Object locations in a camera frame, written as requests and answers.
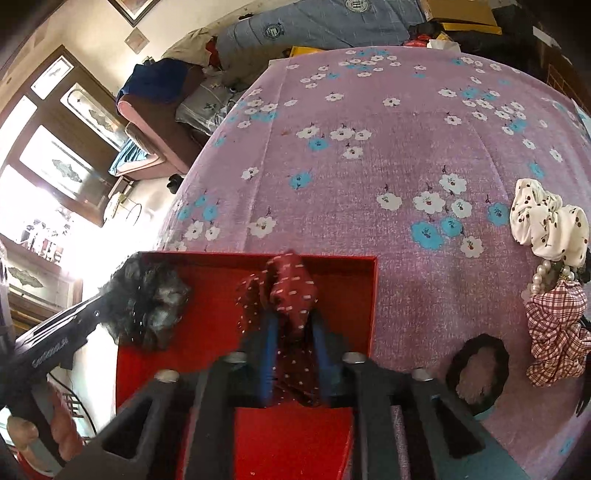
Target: red tray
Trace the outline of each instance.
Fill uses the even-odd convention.
[[[165,352],[120,347],[117,408],[161,369],[190,372],[238,346],[240,310],[236,286],[264,269],[272,255],[150,252],[175,265],[193,289]],[[317,308],[328,327],[344,335],[354,351],[369,354],[377,291],[375,257],[303,256],[318,287]],[[236,480],[339,480],[345,470],[352,431],[350,409],[306,408],[295,401],[236,413]]]

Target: metal screw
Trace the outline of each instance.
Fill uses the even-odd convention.
[[[415,368],[411,374],[413,378],[419,382],[427,382],[433,380],[433,377],[424,368]]]
[[[162,383],[175,383],[178,381],[179,374],[175,370],[161,370],[154,375],[154,378]]]
[[[225,361],[229,364],[245,364],[246,354],[244,352],[230,352],[226,355]]]
[[[359,352],[347,352],[343,355],[343,362],[346,364],[362,364],[367,357]]]

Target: black hair tie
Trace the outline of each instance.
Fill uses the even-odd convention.
[[[483,333],[468,340],[462,349],[455,354],[452,364],[447,371],[445,383],[449,390],[457,395],[457,386],[460,383],[460,374],[466,368],[470,357],[476,355],[483,347],[490,347],[495,351],[495,372],[491,385],[491,391],[480,401],[468,403],[458,395],[458,398],[468,407],[472,415],[478,415],[491,408],[496,399],[503,393],[505,383],[509,377],[509,352],[505,348],[503,340]]]

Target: black cable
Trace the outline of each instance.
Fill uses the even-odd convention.
[[[92,427],[92,431],[95,433],[95,437],[96,437],[95,424],[92,421],[92,418],[91,418],[90,414],[88,413],[88,410],[86,410],[86,407],[84,406],[84,404],[80,400],[80,397],[78,397],[78,395],[76,395],[70,387],[68,387],[68,386],[64,385],[62,382],[60,382],[51,372],[49,372],[49,376],[52,377],[52,379],[55,380],[58,384],[60,384],[63,388],[65,388],[72,396],[74,396],[76,398],[76,400],[78,400],[78,403],[80,403],[82,410],[84,410],[84,413],[86,413],[86,417],[88,418],[88,421],[90,422],[90,426]]]

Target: human hand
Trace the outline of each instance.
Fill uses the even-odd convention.
[[[68,462],[82,451],[83,443],[61,394],[53,386],[50,390],[54,407],[51,434],[59,445],[60,456]],[[39,438],[37,427],[30,421],[11,416],[8,417],[7,431],[23,458],[33,468],[46,471],[47,467],[35,457],[30,448],[31,444]]]

